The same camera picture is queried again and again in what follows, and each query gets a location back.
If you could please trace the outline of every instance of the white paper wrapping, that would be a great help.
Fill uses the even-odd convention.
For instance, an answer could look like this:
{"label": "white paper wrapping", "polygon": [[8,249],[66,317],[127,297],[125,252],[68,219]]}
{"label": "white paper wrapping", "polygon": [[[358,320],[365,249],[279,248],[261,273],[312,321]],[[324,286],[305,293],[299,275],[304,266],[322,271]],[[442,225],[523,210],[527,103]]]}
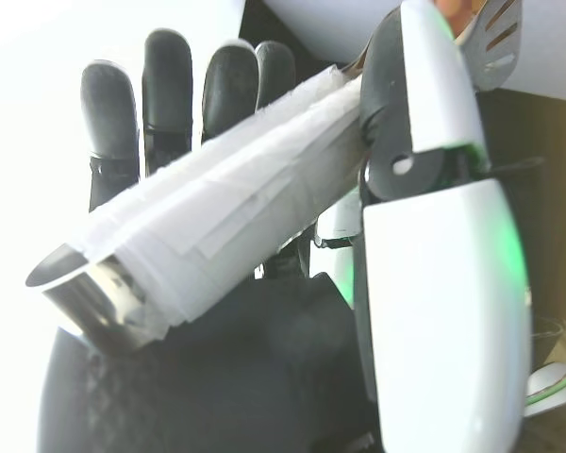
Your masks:
{"label": "white paper wrapping", "polygon": [[152,320],[156,338],[164,321],[193,321],[356,184],[359,98],[360,78],[316,104],[295,99],[294,112],[276,103],[206,143],[201,159],[181,159],[96,210],[70,245],[90,261],[116,256],[147,309],[163,315],[137,318]]}

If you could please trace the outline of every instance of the green cable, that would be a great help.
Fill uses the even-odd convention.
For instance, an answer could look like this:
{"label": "green cable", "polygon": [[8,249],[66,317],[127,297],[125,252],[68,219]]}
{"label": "green cable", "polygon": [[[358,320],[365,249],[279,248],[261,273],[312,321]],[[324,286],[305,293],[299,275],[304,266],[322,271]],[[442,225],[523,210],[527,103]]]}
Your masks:
{"label": "green cable", "polygon": [[538,403],[539,401],[542,401],[543,399],[548,398],[552,394],[556,394],[557,392],[565,388],[566,388],[566,376],[560,379],[554,385],[550,385],[546,389],[543,389],[540,392],[536,392],[535,394],[529,396],[526,399],[526,406],[530,406],[531,404]]}

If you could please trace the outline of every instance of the black finger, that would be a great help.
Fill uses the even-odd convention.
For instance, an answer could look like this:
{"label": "black finger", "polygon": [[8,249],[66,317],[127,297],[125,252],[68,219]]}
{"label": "black finger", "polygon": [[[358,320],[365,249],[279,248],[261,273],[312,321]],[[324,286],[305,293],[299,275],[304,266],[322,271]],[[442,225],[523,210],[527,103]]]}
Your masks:
{"label": "black finger", "polygon": [[268,106],[295,87],[295,59],[281,42],[267,41],[256,48],[259,68],[257,109]]}
{"label": "black finger", "polygon": [[253,115],[257,98],[258,61],[252,46],[237,40],[218,49],[206,72],[202,140],[217,137]]}
{"label": "black finger", "polygon": [[145,42],[142,119],[147,174],[191,151],[191,49],[172,30],[156,30]]}
{"label": "black finger", "polygon": [[92,211],[139,181],[139,133],[132,85],[114,63],[91,63],[80,97],[92,140]]}

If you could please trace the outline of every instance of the slotted spatula head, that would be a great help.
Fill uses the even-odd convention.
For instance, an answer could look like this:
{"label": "slotted spatula head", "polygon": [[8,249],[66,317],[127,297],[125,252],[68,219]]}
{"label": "slotted spatula head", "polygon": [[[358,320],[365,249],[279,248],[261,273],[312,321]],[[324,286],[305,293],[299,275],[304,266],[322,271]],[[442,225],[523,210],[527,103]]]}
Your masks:
{"label": "slotted spatula head", "polygon": [[499,88],[520,52],[522,0],[488,0],[457,38],[477,90]]}

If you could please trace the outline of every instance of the screw hole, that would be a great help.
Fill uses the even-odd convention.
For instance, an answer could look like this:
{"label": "screw hole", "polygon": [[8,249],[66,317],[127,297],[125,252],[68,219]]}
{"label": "screw hole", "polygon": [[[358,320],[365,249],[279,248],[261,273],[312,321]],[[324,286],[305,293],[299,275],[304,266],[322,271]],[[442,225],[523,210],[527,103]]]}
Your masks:
{"label": "screw hole", "polygon": [[392,171],[397,176],[406,175],[408,171],[413,166],[413,157],[412,156],[397,156],[392,161]]}

